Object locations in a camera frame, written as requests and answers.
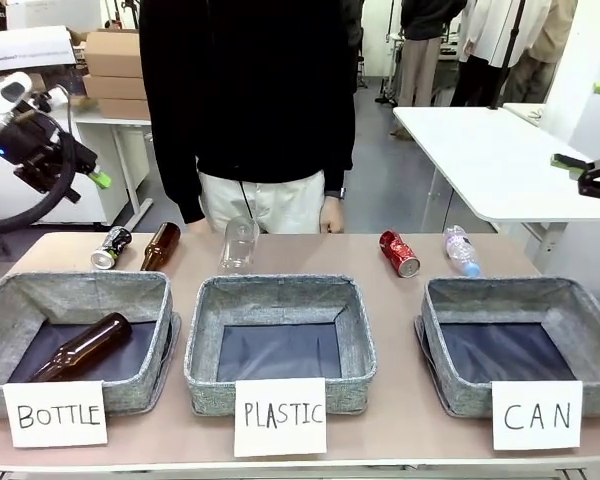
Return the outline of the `person left hand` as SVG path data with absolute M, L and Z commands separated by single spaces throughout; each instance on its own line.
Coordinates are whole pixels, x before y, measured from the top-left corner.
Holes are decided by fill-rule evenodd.
M 320 232 L 322 234 L 340 234 L 344 232 L 344 226 L 342 200 L 325 196 L 320 211 Z

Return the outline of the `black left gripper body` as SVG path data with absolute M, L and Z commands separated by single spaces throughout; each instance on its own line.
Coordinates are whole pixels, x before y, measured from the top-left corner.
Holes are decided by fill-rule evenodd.
M 41 113 L 23 113 L 0 132 L 0 157 L 16 166 L 14 175 L 41 194 L 61 176 L 64 158 L 73 154 L 75 171 L 99 182 L 97 155 Z

